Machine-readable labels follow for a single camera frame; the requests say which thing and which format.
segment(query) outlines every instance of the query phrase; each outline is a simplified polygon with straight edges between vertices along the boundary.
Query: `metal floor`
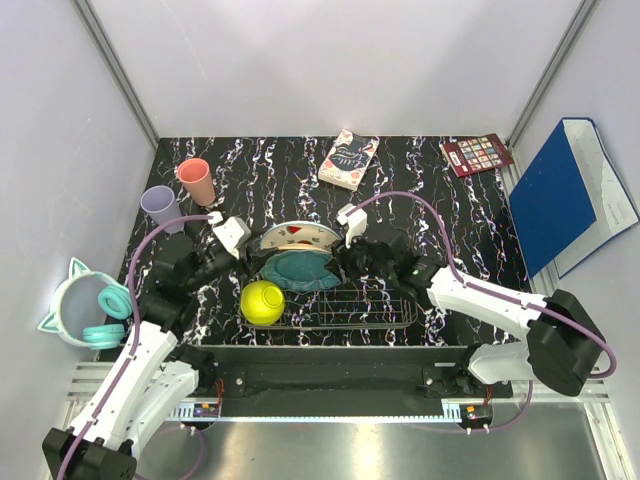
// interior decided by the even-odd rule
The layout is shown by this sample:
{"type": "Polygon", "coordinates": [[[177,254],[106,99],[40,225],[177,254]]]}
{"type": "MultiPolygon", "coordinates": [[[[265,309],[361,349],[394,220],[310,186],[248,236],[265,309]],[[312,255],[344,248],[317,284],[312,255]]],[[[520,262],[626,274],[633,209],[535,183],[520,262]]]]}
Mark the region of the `metal floor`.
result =
{"type": "MultiPolygon", "coordinates": [[[[496,425],[516,413],[509,404],[495,409],[496,425]]],[[[489,435],[446,435],[424,428],[428,427],[218,423],[205,431],[207,455],[191,479],[606,478],[578,403],[533,404],[519,424],[489,435]]],[[[195,437],[161,429],[145,448],[138,473],[150,480],[181,478],[198,448],[195,437]]]]}

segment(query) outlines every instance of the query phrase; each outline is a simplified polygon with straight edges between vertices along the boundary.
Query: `yellow cup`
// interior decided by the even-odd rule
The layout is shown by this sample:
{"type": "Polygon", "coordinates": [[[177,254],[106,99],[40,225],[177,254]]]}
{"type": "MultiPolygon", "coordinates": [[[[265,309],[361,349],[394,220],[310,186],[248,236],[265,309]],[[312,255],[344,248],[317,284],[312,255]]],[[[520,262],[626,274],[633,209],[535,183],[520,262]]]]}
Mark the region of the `yellow cup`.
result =
{"type": "Polygon", "coordinates": [[[284,294],[276,284],[260,280],[242,289],[240,311],[254,325],[273,325],[284,313],[284,294]]]}

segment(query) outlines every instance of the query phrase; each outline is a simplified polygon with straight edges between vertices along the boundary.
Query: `book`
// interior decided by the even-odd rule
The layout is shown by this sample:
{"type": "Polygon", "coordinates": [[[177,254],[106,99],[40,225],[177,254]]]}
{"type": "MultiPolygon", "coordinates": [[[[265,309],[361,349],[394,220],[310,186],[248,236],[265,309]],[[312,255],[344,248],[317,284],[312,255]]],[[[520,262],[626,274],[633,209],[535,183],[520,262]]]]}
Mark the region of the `book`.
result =
{"type": "Polygon", "coordinates": [[[342,130],[318,170],[318,178],[339,187],[357,190],[380,140],[342,130]]]}
{"type": "Polygon", "coordinates": [[[639,221],[594,121],[565,117],[509,196],[530,277],[555,264],[562,278],[639,221]]]}
{"type": "Polygon", "coordinates": [[[440,145],[440,150],[458,177],[466,177],[513,163],[509,150],[495,133],[443,143],[440,145]]]}

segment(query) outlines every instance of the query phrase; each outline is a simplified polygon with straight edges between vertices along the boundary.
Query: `black marble tabletop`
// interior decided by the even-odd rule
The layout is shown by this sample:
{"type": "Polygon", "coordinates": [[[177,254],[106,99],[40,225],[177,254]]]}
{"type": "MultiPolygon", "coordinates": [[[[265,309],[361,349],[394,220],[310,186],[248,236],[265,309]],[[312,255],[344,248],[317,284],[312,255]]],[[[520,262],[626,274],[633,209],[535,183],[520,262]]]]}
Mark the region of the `black marble tabletop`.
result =
{"type": "MultiPolygon", "coordinates": [[[[450,232],[458,268],[505,287],[529,291],[502,180],[498,171],[457,178],[440,153],[443,137],[381,137],[370,169],[357,192],[318,181],[317,172],[333,138],[163,139],[147,187],[168,185],[184,214],[203,213],[176,179],[182,161],[209,162],[218,200],[214,208],[239,216],[252,230],[291,220],[334,226],[337,211],[372,195],[402,190],[436,207],[450,232]]],[[[405,198],[385,198],[367,208],[369,223],[387,223],[409,233],[416,252],[444,259],[437,224],[423,207],[405,198]]],[[[125,282],[134,248],[154,225],[142,212],[131,235],[120,281],[125,282]]],[[[201,230],[210,240],[209,227],[201,230]]],[[[155,242],[138,265],[137,289],[145,288],[155,242]]],[[[508,341],[504,332],[458,313],[419,312],[410,327],[396,330],[266,331],[248,328],[238,314],[240,283],[225,275],[200,289],[201,308],[184,341],[240,345],[467,345],[508,341]]]]}

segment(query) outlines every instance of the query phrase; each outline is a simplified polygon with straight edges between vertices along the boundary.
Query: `purple cup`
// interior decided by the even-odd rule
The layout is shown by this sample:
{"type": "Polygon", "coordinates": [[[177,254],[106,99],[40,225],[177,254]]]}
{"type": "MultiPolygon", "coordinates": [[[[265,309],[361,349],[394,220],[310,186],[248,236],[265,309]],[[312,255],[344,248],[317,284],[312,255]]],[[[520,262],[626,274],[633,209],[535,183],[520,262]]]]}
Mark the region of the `purple cup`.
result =
{"type": "MultiPolygon", "coordinates": [[[[158,225],[182,216],[176,195],[169,187],[158,185],[151,187],[140,197],[140,207],[158,225]]],[[[184,229],[184,223],[177,223],[164,229],[165,232],[178,233],[184,229]]]]}

